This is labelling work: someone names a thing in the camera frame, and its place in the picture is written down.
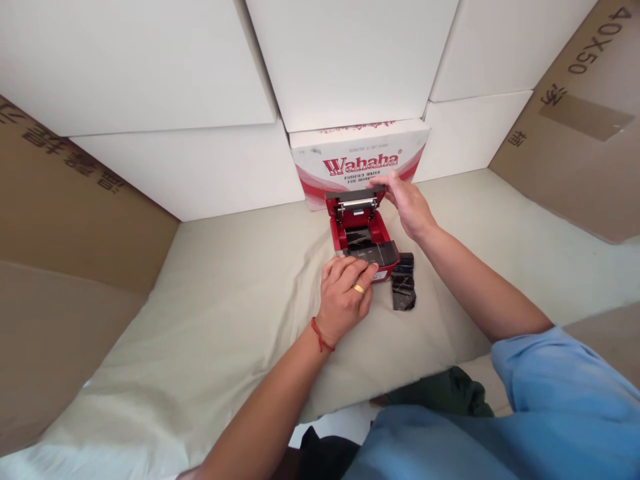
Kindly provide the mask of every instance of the red string bracelet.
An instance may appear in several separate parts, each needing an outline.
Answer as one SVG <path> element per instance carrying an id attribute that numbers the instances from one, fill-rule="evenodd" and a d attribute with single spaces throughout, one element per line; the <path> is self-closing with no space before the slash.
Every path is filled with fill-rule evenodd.
<path id="1" fill-rule="evenodd" d="M 324 345 L 327 350 L 329 350 L 330 352 L 334 352 L 335 348 L 333 348 L 332 346 L 330 346 L 327 342 L 325 342 L 324 340 L 322 340 L 322 335 L 320 335 L 320 330 L 318 330 L 318 326 L 315 324 L 315 317 L 311 318 L 311 328 L 313 329 L 313 331 L 315 332 L 315 334 L 318 336 L 318 344 L 320 345 L 320 352 L 322 353 L 322 346 Z"/>

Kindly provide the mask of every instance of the dark green cloth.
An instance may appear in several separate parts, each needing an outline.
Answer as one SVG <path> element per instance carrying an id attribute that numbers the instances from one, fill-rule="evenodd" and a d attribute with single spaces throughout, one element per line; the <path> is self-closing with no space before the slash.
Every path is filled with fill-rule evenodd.
<path id="1" fill-rule="evenodd" d="M 467 417 L 494 417 L 485 402 L 485 388 L 464 370 L 452 367 L 384 395 L 389 405 L 420 405 L 434 411 Z M 296 480 L 332 480 L 345 474 L 360 446 L 340 437 L 318 438 L 313 427 L 305 432 Z"/>
<path id="2" fill-rule="evenodd" d="M 429 410 L 468 417 L 495 416 L 485 402 L 485 388 L 459 367 L 421 378 L 386 394 L 385 398 L 390 405 L 421 405 Z"/>

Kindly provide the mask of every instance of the wrinkled sheet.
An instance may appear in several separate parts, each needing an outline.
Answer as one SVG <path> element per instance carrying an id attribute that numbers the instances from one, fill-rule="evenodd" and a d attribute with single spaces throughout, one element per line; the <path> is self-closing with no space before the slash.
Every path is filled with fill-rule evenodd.
<path id="1" fill-rule="evenodd" d="M 558 325 L 640 301 L 640 241 L 608 245 L 484 169 L 418 184 L 439 224 Z M 308 421 L 478 357 L 489 345 L 415 254 L 414 310 L 374 286 L 302 414 Z M 149 302 L 41 442 L 0 458 L 0 479 L 166 478 L 198 464 L 317 312 L 329 219 L 304 203 L 183 224 Z"/>
<path id="2" fill-rule="evenodd" d="M 332 355 L 301 421 L 372 398 L 489 344 L 400 226 L 415 254 L 416 306 L 391 282 Z M 304 203 L 182 224 L 149 301 L 41 442 L 0 459 L 2 478 L 162 478 L 199 464 L 319 306 L 333 256 L 326 211 Z"/>

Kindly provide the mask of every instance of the blue shirt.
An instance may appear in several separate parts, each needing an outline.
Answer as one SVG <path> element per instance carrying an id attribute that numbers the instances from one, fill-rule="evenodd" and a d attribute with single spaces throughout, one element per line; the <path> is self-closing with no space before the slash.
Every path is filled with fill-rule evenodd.
<path id="1" fill-rule="evenodd" d="M 382 411 L 344 478 L 640 479 L 640 394 L 556 327 L 494 344 L 514 414 Z"/>

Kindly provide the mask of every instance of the hand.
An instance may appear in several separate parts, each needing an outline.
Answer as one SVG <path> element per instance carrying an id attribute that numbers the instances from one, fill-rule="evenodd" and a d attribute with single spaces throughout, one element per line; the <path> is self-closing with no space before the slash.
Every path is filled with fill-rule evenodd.
<path id="1" fill-rule="evenodd" d="M 338 344 L 369 313 L 373 288 L 371 281 L 378 265 L 367 266 L 355 257 L 334 257 L 322 267 L 320 312 L 315 323 L 322 340 L 331 347 Z M 353 288 L 357 283 L 364 293 Z"/>
<path id="2" fill-rule="evenodd" d="M 374 185 L 387 186 L 387 198 L 398 209 L 400 223 L 409 238 L 418 241 L 428 235 L 430 231 L 438 228 L 429 209 L 429 204 L 418 187 L 400 180 L 395 170 L 388 177 L 371 179 L 367 188 L 372 188 Z"/>

